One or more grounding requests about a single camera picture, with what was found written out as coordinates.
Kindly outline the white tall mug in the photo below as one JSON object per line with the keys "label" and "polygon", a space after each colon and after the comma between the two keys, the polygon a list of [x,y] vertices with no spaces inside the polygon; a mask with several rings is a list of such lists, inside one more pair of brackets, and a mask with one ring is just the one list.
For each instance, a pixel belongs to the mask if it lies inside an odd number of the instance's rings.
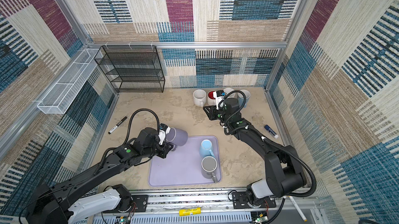
{"label": "white tall mug", "polygon": [[236,93],[234,92],[233,88],[225,88],[224,90],[225,96],[229,95],[228,98],[237,98]]}

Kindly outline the purple mug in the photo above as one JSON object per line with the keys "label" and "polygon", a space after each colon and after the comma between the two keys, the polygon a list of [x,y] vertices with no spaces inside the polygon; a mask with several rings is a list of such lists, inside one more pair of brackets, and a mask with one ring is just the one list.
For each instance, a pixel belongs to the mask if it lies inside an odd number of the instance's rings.
{"label": "purple mug", "polygon": [[175,151],[177,147],[184,146],[187,143],[188,137],[186,131],[171,127],[169,133],[166,134],[166,141],[174,145],[172,151]]}

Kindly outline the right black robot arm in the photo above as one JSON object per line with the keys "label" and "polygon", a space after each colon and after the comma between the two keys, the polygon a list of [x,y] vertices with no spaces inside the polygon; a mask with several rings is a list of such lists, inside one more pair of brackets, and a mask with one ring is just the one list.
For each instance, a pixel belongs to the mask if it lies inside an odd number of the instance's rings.
{"label": "right black robot arm", "polygon": [[265,178],[251,183],[245,191],[248,206],[258,207],[270,196],[305,198],[315,193],[316,176],[294,147],[273,142],[244,119],[243,102],[223,90],[215,91],[213,96],[215,105],[203,108],[208,118],[218,120],[225,135],[246,143],[264,160]]}

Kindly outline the white round mug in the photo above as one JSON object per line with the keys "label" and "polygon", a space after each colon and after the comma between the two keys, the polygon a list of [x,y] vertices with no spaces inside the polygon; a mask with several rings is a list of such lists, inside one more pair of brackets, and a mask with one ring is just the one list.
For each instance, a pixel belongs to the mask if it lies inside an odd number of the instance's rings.
{"label": "white round mug", "polygon": [[215,93],[216,91],[209,91],[207,94],[207,103],[209,106],[216,105]]}

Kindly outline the teal blue square mug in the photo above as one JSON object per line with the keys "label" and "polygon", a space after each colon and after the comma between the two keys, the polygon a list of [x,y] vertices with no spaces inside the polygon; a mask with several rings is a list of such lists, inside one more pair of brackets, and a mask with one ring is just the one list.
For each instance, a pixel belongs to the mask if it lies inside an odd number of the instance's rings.
{"label": "teal blue square mug", "polygon": [[247,103],[250,99],[251,93],[248,90],[240,90],[241,92],[238,93],[238,102],[239,105],[243,105],[244,108],[247,107]]}

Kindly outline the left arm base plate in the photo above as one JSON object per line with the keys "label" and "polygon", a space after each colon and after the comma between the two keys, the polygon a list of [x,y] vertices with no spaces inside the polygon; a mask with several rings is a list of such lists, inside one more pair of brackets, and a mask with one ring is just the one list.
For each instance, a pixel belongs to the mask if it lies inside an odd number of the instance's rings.
{"label": "left arm base plate", "polygon": [[146,194],[132,195],[128,205],[128,213],[144,213],[147,210],[149,196]]}

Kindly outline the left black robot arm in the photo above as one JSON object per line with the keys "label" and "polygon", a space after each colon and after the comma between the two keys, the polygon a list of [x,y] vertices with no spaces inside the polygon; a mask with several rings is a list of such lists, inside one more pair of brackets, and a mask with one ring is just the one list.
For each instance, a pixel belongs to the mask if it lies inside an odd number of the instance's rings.
{"label": "left black robot arm", "polygon": [[150,161],[154,156],[166,158],[173,146],[159,137],[159,117],[147,108],[136,110],[132,117],[139,112],[151,113],[157,128],[146,127],[137,138],[127,136],[120,146],[108,148],[99,163],[66,181],[51,187],[46,184],[38,186],[30,202],[20,212],[26,213],[27,222],[50,224],[58,221],[66,224],[72,218],[70,207],[91,189],[133,166],[144,164],[143,159]]}

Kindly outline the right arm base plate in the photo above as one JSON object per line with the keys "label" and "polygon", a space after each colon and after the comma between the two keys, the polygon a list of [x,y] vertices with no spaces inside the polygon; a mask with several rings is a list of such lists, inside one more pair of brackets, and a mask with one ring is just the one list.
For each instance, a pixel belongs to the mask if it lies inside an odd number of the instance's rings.
{"label": "right arm base plate", "polygon": [[228,198],[233,202],[234,209],[277,207],[275,200],[270,197],[255,199],[250,202],[246,192],[231,191]]}

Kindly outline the cream mug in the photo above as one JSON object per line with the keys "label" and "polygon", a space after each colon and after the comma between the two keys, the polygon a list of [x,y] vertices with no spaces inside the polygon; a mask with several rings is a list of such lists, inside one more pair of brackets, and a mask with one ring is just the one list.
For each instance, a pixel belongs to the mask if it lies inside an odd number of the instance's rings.
{"label": "cream mug", "polygon": [[198,89],[193,92],[193,102],[197,107],[204,107],[206,105],[207,93],[204,90]]}

